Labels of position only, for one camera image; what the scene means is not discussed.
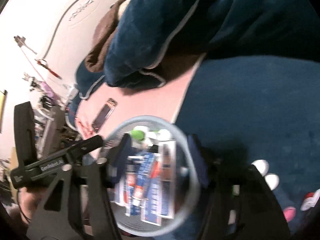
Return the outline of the person left hand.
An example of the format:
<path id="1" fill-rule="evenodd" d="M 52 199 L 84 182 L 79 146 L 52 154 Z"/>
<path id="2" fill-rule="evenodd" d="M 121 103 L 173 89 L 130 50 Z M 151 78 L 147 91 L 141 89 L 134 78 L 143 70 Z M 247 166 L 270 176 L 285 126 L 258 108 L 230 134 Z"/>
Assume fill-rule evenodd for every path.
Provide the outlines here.
<path id="1" fill-rule="evenodd" d="M 28 226 L 41 199 L 45 195 L 45 187 L 23 187 L 18 190 L 17 203 L 20 208 L 21 219 Z"/>

